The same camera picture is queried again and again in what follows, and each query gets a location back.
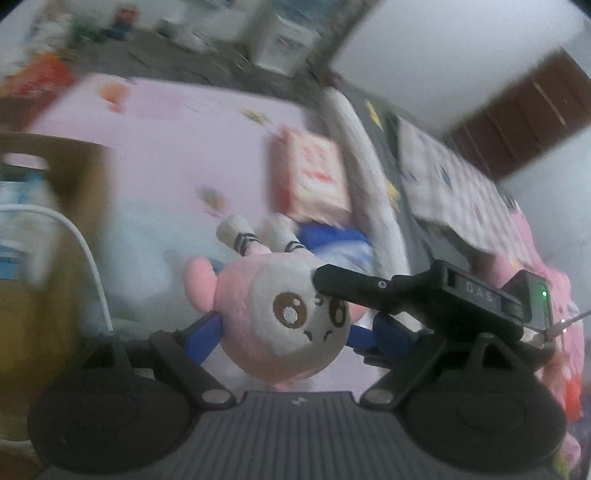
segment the red and white package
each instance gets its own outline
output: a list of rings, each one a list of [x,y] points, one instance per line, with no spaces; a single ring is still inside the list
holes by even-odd
[[[296,222],[349,224],[351,202],[345,168],[330,138],[283,127],[275,159],[277,209]]]

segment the pink plush toy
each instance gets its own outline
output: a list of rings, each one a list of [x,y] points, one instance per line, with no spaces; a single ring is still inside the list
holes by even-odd
[[[222,348],[248,375],[281,388],[328,366],[345,346],[347,302],[319,295],[312,275],[320,259],[297,241],[279,216],[269,222],[268,245],[233,215],[217,238],[243,255],[218,276],[209,261],[187,264],[184,285],[193,306],[222,315]],[[354,321],[365,309],[353,308]]]

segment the plush toy head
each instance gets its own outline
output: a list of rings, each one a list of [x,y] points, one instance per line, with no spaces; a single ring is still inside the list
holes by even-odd
[[[349,306],[317,293],[312,276],[323,262],[308,250],[272,253],[247,234],[245,256],[218,277],[206,259],[189,262],[187,295],[198,310],[221,313],[222,348],[247,374],[272,384],[310,377],[345,346]]]

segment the brown wooden cabinet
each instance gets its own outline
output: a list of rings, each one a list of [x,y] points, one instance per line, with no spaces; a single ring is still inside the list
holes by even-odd
[[[443,141],[499,180],[590,123],[591,79],[561,50]]]

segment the brown box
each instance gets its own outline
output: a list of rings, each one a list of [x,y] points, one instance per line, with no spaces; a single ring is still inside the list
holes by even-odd
[[[108,202],[106,148],[64,138],[0,132],[0,158],[5,153],[45,159],[46,179],[60,212],[93,249]],[[88,268],[75,237],[62,229],[45,289],[33,290],[19,280],[0,280],[0,439],[26,438],[27,405],[72,358],[80,338],[80,287],[84,275],[89,275]]]

